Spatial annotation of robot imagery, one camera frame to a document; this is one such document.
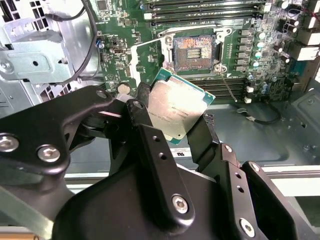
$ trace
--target cable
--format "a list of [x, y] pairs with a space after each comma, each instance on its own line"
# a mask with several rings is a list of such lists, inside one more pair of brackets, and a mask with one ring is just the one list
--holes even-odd
[[222, 74], [221, 74], [221, 79], [222, 79], [224, 85], [226, 86], [226, 88], [228, 89], [229, 94], [231, 95], [231, 97], [233, 98], [233, 100], [234, 100], [235, 102], [238, 102], [238, 100], [236, 99], [235, 95], [232, 93], [231, 88], [229, 87], [227, 81], [225, 80], [225, 78], [224, 78], [224, 76], [223, 76]]
[[253, 116], [251, 116], [247, 109], [245, 108], [239, 108], [236, 112], [238, 114], [242, 114], [246, 117], [246, 119], [248, 119], [249, 121], [255, 122], [257, 124], [261, 124], [261, 125], [270, 125], [270, 124], [275, 124], [276, 122], [278, 122], [279, 120], [281, 120], [281, 112], [275, 107], [273, 106], [269, 101], [265, 101], [265, 103], [269, 106], [269, 108], [271, 110], [273, 110], [276, 113], [276, 118], [270, 121], [262, 121], [262, 120], [258, 120], [256, 118], [254, 118]]
[[92, 14], [92, 12], [90, 11], [90, 8], [86, 2], [86, 0], [81, 0], [81, 2], [83, 3], [83, 7], [86, 11], [86, 13], [88, 14], [89, 17], [89, 21], [90, 21], [90, 26], [92, 29], [92, 40], [89, 46], [89, 50], [87, 55], [85, 56], [81, 66], [79, 67], [79, 69], [77, 71], [75, 71], [74, 75], [72, 77], [70, 77], [69, 79], [63, 81], [63, 82], [57, 82], [56, 84], [58, 85], [66, 85], [72, 81], [76, 81], [77, 78], [80, 77], [81, 73], [86, 69], [86, 67], [88, 66], [88, 63], [91, 59], [92, 53], [94, 52], [95, 48], [96, 48], [96, 44], [97, 44], [97, 37], [98, 37], [98, 30], [97, 30], [97, 26], [95, 23], [95, 18]]
[[61, 17], [61, 16], [58, 16], [58, 15], [55, 15], [55, 14], [52, 14], [52, 13], [48, 13], [48, 14], [45, 14], [45, 16], [49, 19], [52, 19], [54, 21], [57, 21], [57, 22], [65, 22], [65, 21], [72, 21], [72, 20], [75, 20], [77, 18], [79, 18], [82, 14], [84, 14], [84, 12], [86, 11], [85, 7], [83, 7], [80, 12], [78, 12], [75, 16], [70, 16], [70, 17]]
[[97, 47], [97, 48], [96, 48], [96, 51], [97, 51], [97, 54], [98, 54], [98, 66], [97, 66], [97, 68], [96, 68], [96, 71], [95, 71], [95, 73], [94, 73], [92, 76], [83, 76], [83, 77], [81, 77], [81, 79], [82, 79], [83, 81], [94, 80], [94, 78], [98, 75], [98, 73], [99, 73], [99, 71], [100, 71], [100, 67], [101, 67], [100, 48]]

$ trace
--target screw hole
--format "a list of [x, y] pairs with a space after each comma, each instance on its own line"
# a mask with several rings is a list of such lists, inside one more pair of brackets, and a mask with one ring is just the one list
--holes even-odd
[[156, 142], [160, 142], [160, 139], [159, 139], [157, 136], [153, 136], [152, 138], [153, 138], [153, 140], [155, 140]]
[[162, 152], [159, 153], [159, 158], [161, 158], [162, 160], [166, 160], [167, 156], [164, 155]]
[[239, 190], [240, 193], [244, 193], [245, 192], [245, 190], [240, 186], [236, 186], [236, 188]]
[[238, 179], [241, 179], [241, 175], [239, 173], [236, 172], [235, 175]]
[[144, 106], [142, 106], [141, 105], [141, 103], [140, 102], [138, 102], [138, 101], [134, 101], [133, 102], [133, 105], [135, 105], [137, 108], [139, 108], [139, 109], [142, 109]]

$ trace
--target ram slot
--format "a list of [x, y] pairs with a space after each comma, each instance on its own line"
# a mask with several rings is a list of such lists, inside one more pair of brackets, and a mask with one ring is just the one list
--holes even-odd
[[[217, 100], [232, 99], [227, 86], [221, 79], [214, 80], [191, 80], [191, 82], [203, 90], [215, 95]], [[242, 99], [245, 95], [245, 79], [226, 79], [232, 94], [237, 99]]]
[[201, 17], [190, 17], [188, 19], [152, 19], [150, 25], [151, 27], [158, 27], [158, 26], [174, 26], [178, 24], [179, 26], [183, 25], [201, 25], [201, 24], [208, 24], [214, 23], [217, 24], [220, 21], [224, 20], [236, 20], [236, 19], [245, 19], [245, 18], [252, 18], [252, 13], [236, 13], [236, 14], [229, 14], [229, 15], [211, 15], [211, 16], [201, 16]]
[[237, 14], [237, 13], [257, 13], [256, 5], [235, 5], [235, 6], [219, 6], [215, 8], [201, 8], [201, 9], [180, 9], [175, 12], [172, 11], [158, 11], [152, 14], [152, 19], [162, 18], [189, 18], [196, 16], [210, 16], [223, 14]]
[[239, 5], [261, 5], [265, 3], [265, 1], [258, 0], [238, 0], [238, 1], [210, 1], [207, 3], [183, 3], [183, 4], [146, 4], [145, 10], [146, 12], [159, 12], [159, 11], [188, 11], [192, 9], [202, 9], [202, 8], [214, 8], [214, 7], [223, 7], [223, 6], [239, 6]]

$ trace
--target ventilation hole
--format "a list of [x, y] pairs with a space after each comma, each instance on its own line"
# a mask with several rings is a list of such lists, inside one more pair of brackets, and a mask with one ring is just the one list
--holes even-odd
[[42, 99], [43, 102], [46, 102], [49, 100], [48, 94], [46, 92], [46, 90], [44, 90], [42, 93], [40, 93], [40, 97]]
[[20, 19], [19, 13], [14, 13], [14, 14], [13, 14], [13, 17], [14, 17], [15, 20]]
[[34, 21], [33, 23], [34, 23], [34, 26], [35, 26], [36, 30], [39, 31], [39, 27], [38, 27], [37, 22]]
[[243, 190], [243, 188], [240, 187], [240, 186], [236, 186], [236, 188], [239, 190], [240, 193], [244, 193], [245, 192], [245, 190]]
[[44, 25], [45, 28], [47, 28], [49, 26], [47, 19], [43, 18], [42, 22], [43, 22], [43, 25]]
[[16, 5], [13, 0], [6, 0], [9, 5], [9, 8], [12, 12], [17, 11]]
[[39, 14], [40, 14], [41, 17], [44, 17], [44, 16], [45, 16], [45, 13], [44, 13], [42, 7], [39, 7], [39, 8], [38, 8], [38, 11], [39, 11]]
[[49, 95], [49, 98], [50, 99], [54, 99], [55, 98], [55, 95], [53, 94], [53, 92], [51, 91], [51, 92], [49, 92], [48, 93], [48, 95]]
[[38, 21], [36, 21], [36, 22], [38, 23], [38, 26], [39, 26], [39, 29], [40, 29], [40, 30], [41, 30], [41, 29], [44, 29], [44, 25], [42, 24], [41, 19], [38, 20]]
[[4, 45], [8, 50], [14, 50], [14, 46], [12, 44], [5, 44]]
[[157, 136], [153, 136], [152, 138], [153, 138], [153, 140], [155, 140], [156, 142], [160, 142], [160, 139], [159, 139]]
[[235, 175], [238, 179], [241, 179], [241, 175], [239, 173], [236, 172]]
[[35, 17], [36, 19], [40, 18], [39, 12], [38, 12], [38, 10], [37, 10], [36, 8], [35, 8], [35, 9], [32, 9], [32, 11], [33, 11], [34, 17]]
[[164, 155], [162, 152], [159, 153], [159, 158], [161, 158], [162, 160], [166, 160], [167, 156]]

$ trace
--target capacitor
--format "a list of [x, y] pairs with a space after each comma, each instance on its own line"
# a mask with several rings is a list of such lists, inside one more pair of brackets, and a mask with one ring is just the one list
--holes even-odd
[[286, 45], [286, 43], [285, 43], [284, 41], [282, 41], [282, 42], [280, 43], [280, 48], [284, 49], [284, 48], [285, 48], [285, 45]]
[[255, 43], [255, 46], [259, 49], [263, 48], [265, 46], [265, 43], [262, 41], [258, 41]]
[[251, 65], [255, 68], [259, 67], [259, 62], [258, 61], [252, 61]]
[[290, 58], [287, 58], [286, 56], [281, 56], [280, 59], [284, 61], [286, 64], [290, 62]]
[[278, 53], [281, 53], [281, 52], [283, 51], [283, 48], [280, 47], [280, 46], [273, 46], [273, 49], [274, 49], [275, 51], [277, 51]]
[[262, 31], [258, 32], [256, 35], [260, 40], [263, 40], [266, 38], [266, 34]]
[[299, 21], [294, 20], [294, 19], [291, 19], [291, 20], [289, 21], [289, 24], [292, 25], [292, 26], [297, 27], [297, 26], [299, 25]]
[[254, 56], [255, 58], [259, 59], [259, 58], [261, 58], [262, 53], [261, 53], [260, 51], [255, 51], [255, 52], [253, 53], [253, 56]]
[[264, 81], [262, 83], [262, 89], [267, 89], [268, 88], [268, 84]]
[[288, 1], [280, 1], [279, 2], [279, 7], [282, 9], [286, 9], [289, 6], [289, 2]]
[[295, 9], [295, 10], [301, 11], [302, 10], [302, 6], [295, 5], [295, 4], [289, 4], [288, 10], [291, 10], [291, 9]]
[[291, 33], [295, 33], [298, 29], [295, 26], [287, 25], [287, 31]]

